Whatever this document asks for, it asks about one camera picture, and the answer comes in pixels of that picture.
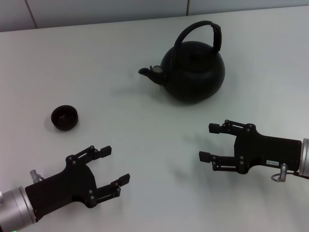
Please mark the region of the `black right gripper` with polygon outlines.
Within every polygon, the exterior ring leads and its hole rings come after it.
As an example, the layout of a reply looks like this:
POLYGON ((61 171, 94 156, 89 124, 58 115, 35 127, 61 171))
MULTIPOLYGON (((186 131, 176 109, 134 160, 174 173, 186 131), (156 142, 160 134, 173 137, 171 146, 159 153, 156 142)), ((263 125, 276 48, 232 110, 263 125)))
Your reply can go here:
POLYGON ((246 174, 253 166, 280 168, 296 172, 300 165, 302 142, 299 140, 261 135, 254 124, 225 120, 222 125, 209 124, 210 133, 234 134, 234 157, 199 152, 201 162, 211 163, 214 171, 237 171, 246 174))

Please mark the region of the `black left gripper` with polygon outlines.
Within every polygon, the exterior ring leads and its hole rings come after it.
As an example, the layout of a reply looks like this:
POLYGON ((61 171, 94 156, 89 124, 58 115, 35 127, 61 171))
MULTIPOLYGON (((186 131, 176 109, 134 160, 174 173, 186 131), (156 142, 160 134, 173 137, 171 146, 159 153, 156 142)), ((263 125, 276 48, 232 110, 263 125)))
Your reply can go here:
POLYGON ((96 149, 93 145, 66 158, 65 169, 25 188, 34 214, 45 216, 70 203, 80 202, 88 208, 120 196, 121 187, 128 184, 126 174, 108 185, 97 188, 87 164, 111 155, 112 148, 96 149))

